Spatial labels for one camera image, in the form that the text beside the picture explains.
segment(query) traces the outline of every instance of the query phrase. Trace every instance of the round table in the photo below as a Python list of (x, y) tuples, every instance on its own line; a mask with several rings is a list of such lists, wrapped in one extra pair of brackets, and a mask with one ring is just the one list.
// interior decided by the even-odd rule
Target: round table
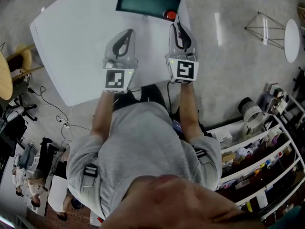
[(290, 19), (286, 24), (284, 49), (288, 62), (292, 63), (296, 60), (300, 48), (300, 32), (296, 22)]
[(0, 51), (0, 98), (9, 100), (13, 95), (13, 82), (9, 65)]

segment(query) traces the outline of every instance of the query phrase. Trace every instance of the green tray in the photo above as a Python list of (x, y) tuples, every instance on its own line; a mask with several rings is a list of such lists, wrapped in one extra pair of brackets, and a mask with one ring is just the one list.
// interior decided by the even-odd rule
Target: green tray
[(164, 19), (164, 12), (178, 11), (181, 0), (118, 0), (116, 10)]

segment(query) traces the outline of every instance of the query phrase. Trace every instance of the shelving unit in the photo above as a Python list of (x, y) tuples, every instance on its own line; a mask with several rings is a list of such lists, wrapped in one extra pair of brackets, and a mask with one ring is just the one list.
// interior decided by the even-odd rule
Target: shelving unit
[[(271, 117), (272, 115), (270, 114), (265, 114), (265, 120), (268, 117)], [(276, 128), (280, 128), (280, 130), (282, 131), (282, 134), (285, 135), (286, 137), (286, 142), (281, 145), (279, 148), (277, 148), (276, 150), (274, 150), (272, 153), (266, 155), (265, 157), (261, 158), (259, 161), (255, 162), (252, 165), (249, 165), (248, 167), (237, 171), (233, 174), (230, 174), (226, 177), (223, 177), (220, 179), (220, 183), (219, 186), (220, 187), (222, 184), (224, 184), (225, 182), (228, 182), (230, 180), (235, 180), (238, 178), (241, 178), (247, 174), (249, 174), (249, 172), (255, 170), (257, 167), (259, 167), (260, 165), (264, 164), (267, 160), (269, 160), (272, 157), (275, 157), (278, 153), (282, 152), (286, 147), (290, 146), (292, 148), (292, 150), (295, 152), (295, 158), (293, 160), (293, 156), (291, 156), (291, 160), (293, 160), (293, 162), (290, 164), (290, 162), (287, 164), (287, 166), (285, 166), (285, 170), (283, 170), (283, 172), (278, 175), (277, 177), (274, 177), (274, 179), (269, 182), (268, 180), (268, 184), (266, 186), (264, 186), (263, 188), (255, 191), (254, 193), (252, 193), (251, 195), (248, 195), (246, 198), (241, 199), (240, 201), (236, 202), (236, 205), (241, 206), (245, 203), (247, 203), (248, 201), (250, 201), (251, 199), (255, 198), (256, 196), (260, 195), (261, 193), (264, 193), (266, 191), (268, 191), (269, 189), (272, 189), (272, 187), (279, 181), (281, 180), (285, 175), (288, 174), (289, 171), (291, 171), (295, 166), (299, 166), (299, 168), (301, 170), (303, 170), (303, 173), (305, 173), (305, 164), (304, 161), (300, 155), (299, 150), (297, 149), (295, 143), (293, 142), (291, 136), (289, 135), (289, 133), (287, 132), (287, 130), (285, 129), (283, 123), (275, 116), (273, 115), (274, 120), (276, 121), (276, 125), (273, 126), (272, 128), (266, 130), (266, 131), (261, 131), (260, 133), (255, 134), (254, 136), (252, 136), (251, 138), (248, 138), (247, 140), (239, 140), (238, 138), (236, 138), (240, 131), (242, 130), (243, 126), (244, 126), (244, 121), (238, 121), (235, 123), (232, 123), (230, 125), (226, 125), (223, 127), (219, 127), (217, 129), (208, 131), (209, 133), (211, 133), (213, 136), (217, 133), (217, 132), (221, 132), (221, 131), (229, 131), (229, 133), (233, 136), (233, 140), (234, 140), (234, 144), (231, 147), (228, 147), (226, 149), (222, 150), (222, 154), (226, 154), (229, 152), (235, 152), (237, 151), (239, 148), (241, 147), (245, 147), (248, 146), (249, 144), (257, 141), (257, 140), (261, 140), (263, 139), (265, 136), (269, 135), (269, 133), (276, 129)], [(281, 200), (273, 209), (271, 209), (268, 213), (266, 213), (264, 216), (262, 216), (262, 219), (265, 219), (266, 217), (268, 217), (269, 215), (271, 215), (274, 211), (276, 211), (279, 207), (281, 207), (297, 190), (298, 188), (302, 185), (302, 183), (305, 181), (305, 177), (304, 179), (293, 189), (293, 191), (291, 191), (283, 200)]]

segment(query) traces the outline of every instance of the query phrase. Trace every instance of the person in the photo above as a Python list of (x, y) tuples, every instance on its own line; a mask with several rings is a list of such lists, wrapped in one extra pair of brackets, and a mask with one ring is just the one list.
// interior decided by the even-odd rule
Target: person
[(179, 177), (182, 187), (189, 181), (215, 190), (222, 174), (220, 143), (201, 131), (193, 84), (181, 85), (180, 122), (186, 141), (175, 133), (156, 85), (143, 87), (140, 101), (130, 91), (116, 97), (103, 92), (91, 134), (71, 146), (69, 190), (102, 219), (129, 196), (150, 191), (154, 180), (168, 179), (162, 175)]
[(13, 166), (13, 170), (12, 170), (13, 183), (16, 186), (16, 194), (21, 197), (23, 197), (22, 189), (21, 189), (21, 187), (23, 186), (23, 182), (30, 177), (26, 169), (29, 166), (29, 164), (33, 162), (33, 156), (31, 154), (36, 153), (36, 151), (32, 152), (33, 149), (34, 147), (27, 145), (24, 148), (22, 155), (21, 154), (16, 155), (15, 162), (17, 163)]
[(65, 151), (61, 156), (60, 162), (58, 162), (56, 166), (48, 196), (49, 205), (57, 213), (58, 219), (63, 221), (68, 219), (66, 211), (68, 209), (68, 205), (73, 199), (73, 195), (68, 190), (66, 172), (68, 157), (69, 151)]
[(27, 180), (30, 193), (33, 195), (31, 203), (34, 207), (40, 207), (39, 197), (44, 191), (48, 191), (44, 185), (52, 167), (54, 152), (59, 151), (58, 148), (50, 144), (51, 142), (52, 140), (49, 138), (42, 139), (37, 168), (33, 176)]

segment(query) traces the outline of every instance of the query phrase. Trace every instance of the white shelf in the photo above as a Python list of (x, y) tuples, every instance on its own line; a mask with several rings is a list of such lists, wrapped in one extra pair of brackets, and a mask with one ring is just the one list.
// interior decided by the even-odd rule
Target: white shelf
[(251, 137), (250, 139), (247, 139), (247, 140), (245, 140), (245, 141), (243, 141), (241, 143), (238, 143), (238, 144), (236, 144), (234, 146), (225, 148), (225, 149), (221, 150), (221, 154), (225, 154), (225, 153), (228, 153), (228, 152), (235, 152), (240, 147), (245, 147), (245, 146), (249, 145), (250, 143), (253, 143), (253, 142), (255, 142), (255, 141), (259, 140), (259, 139), (264, 138), (265, 136), (267, 136), (270, 133), (271, 130), (274, 130), (274, 129), (279, 128), (279, 127), (280, 127), (280, 124), (277, 124), (276, 126), (270, 128), (269, 130), (267, 130), (267, 131), (265, 131), (265, 132), (263, 132), (263, 133), (261, 133), (259, 135)]
[(266, 219), (268, 216), (270, 216), (273, 212), (277, 211), (302, 185), (302, 183), (305, 181), (305, 177), (302, 181), (288, 194), (287, 197), (285, 197), (277, 206), (275, 206), (272, 210), (270, 210), (267, 214), (261, 217), (262, 220)]
[(291, 139), (288, 140), (284, 145), (282, 145), (281, 147), (279, 147), (277, 150), (275, 150), (274, 152), (272, 152), (271, 154), (269, 154), (268, 156), (264, 157), (263, 159), (257, 161), (256, 163), (254, 163), (253, 165), (250, 165), (249, 167), (242, 169), (232, 175), (229, 175), (227, 177), (221, 178), (220, 179), (220, 184), (223, 184), (227, 181), (233, 180), (235, 178), (239, 178), (244, 174), (247, 174), (248, 172), (254, 170), (256, 167), (259, 167), (260, 165), (262, 165), (263, 163), (265, 163), (268, 159), (270, 159), (271, 157), (276, 156), (279, 152), (283, 151), (289, 144), (291, 143)]
[(274, 179), (272, 182), (270, 182), (267, 186), (263, 187), (262, 189), (258, 190), (257, 192), (253, 193), (252, 195), (244, 198), (243, 200), (238, 201), (236, 203), (236, 205), (238, 205), (238, 206), (242, 205), (242, 204), (250, 201), (257, 195), (259, 195), (260, 193), (265, 192), (267, 189), (271, 188), (277, 181), (279, 181), (284, 175), (286, 175), (299, 161), (300, 161), (300, 158), (296, 159), (295, 162), (290, 167), (288, 167), (280, 176), (278, 176), (276, 179)]

